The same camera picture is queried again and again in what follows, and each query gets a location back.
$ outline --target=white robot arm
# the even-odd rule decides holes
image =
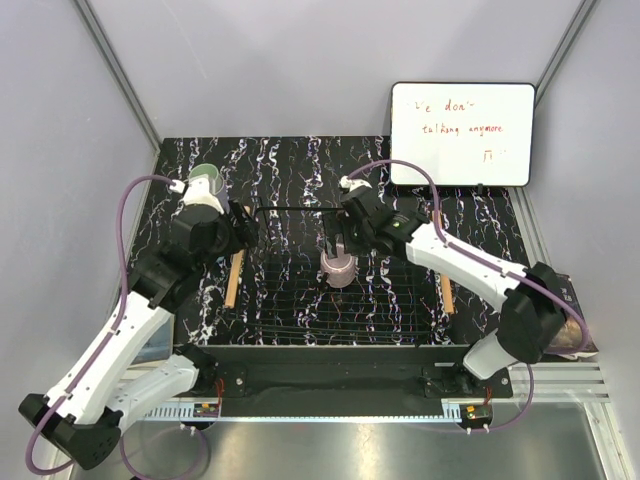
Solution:
[[[508,262],[456,238],[455,244],[464,244],[468,252],[464,255],[449,247],[453,237],[442,233],[443,241],[425,216],[395,211],[382,203],[366,181],[345,177],[341,186],[346,192],[341,198],[344,212],[323,217],[328,255],[336,254],[338,243],[347,253],[376,249],[447,275],[500,312],[500,328],[472,345],[460,366],[471,381],[486,380],[516,362],[532,364],[540,360],[566,317],[551,300],[509,273],[526,277],[560,296],[551,267],[538,263],[528,268]],[[498,265],[501,271],[486,268],[471,256]]]
[[[128,276],[124,312],[119,302],[69,372],[46,395],[29,394],[20,404],[27,421],[85,470],[100,464],[120,436],[163,401],[214,388],[216,361],[193,345],[176,349],[155,370],[118,387],[144,344],[197,290],[205,266],[257,242],[255,222],[244,208],[216,197],[220,185],[211,171],[217,173],[206,165],[193,170],[170,238],[143,255]],[[122,320],[114,327],[116,318]]]

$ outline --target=wooden stick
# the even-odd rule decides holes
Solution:
[[[442,226],[442,218],[438,218],[437,220],[431,216],[434,222],[438,222],[438,225]],[[440,286],[442,287],[442,303],[444,304],[444,313],[450,314],[455,313],[455,308],[453,308],[453,291],[451,290],[451,280],[444,274],[440,274]]]
[[[244,207],[247,213],[250,213],[249,207]],[[231,260],[231,272],[229,273],[229,285],[227,285],[227,296],[224,300],[224,306],[233,308],[236,306],[236,297],[238,296],[238,286],[240,285],[240,275],[242,274],[242,263],[244,262],[244,250],[240,250],[233,255]]]

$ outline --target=metal grid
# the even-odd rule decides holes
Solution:
[[[326,210],[332,209],[256,209],[260,237],[245,259],[238,343],[439,343],[431,270],[372,252],[356,257],[351,285],[326,284],[320,270]]]

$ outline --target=black marble table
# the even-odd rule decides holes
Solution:
[[[202,163],[224,175],[230,198],[245,205],[337,206],[340,177],[388,158],[385,137],[172,138],[156,173],[186,179]],[[365,177],[399,209],[430,215],[427,188],[392,185],[386,167]],[[443,224],[452,235],[498,257],[527,264],[506,189],[483,194],[441,189]],[[130,266],[169,231],[179,196],[154,183],[144,205]],[[205,273],[199,291],[177,314],[175,343],[201,345],[371,345],[469,343],[497,326],[498,315],[453,284],[456,312],[443,312],[438,274],[372,253],[359,257],[356,281],[319,288],[321,219],[312,212],[266,214],[261,242],[245,261],[236,308],[224,308],[230,259]]]

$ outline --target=white wall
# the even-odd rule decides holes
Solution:
[[[579,0],[92,0],[164,137],[378,135],[398,80],[538,81]]]
[[[640,2],[600,2],[536,116],[531,194],[640,472]]]
[[[117,200],[153,151],[70,1],[3,2],[0,58],[0,476],[24,479],[32,428],[18,405],[104,324]]]

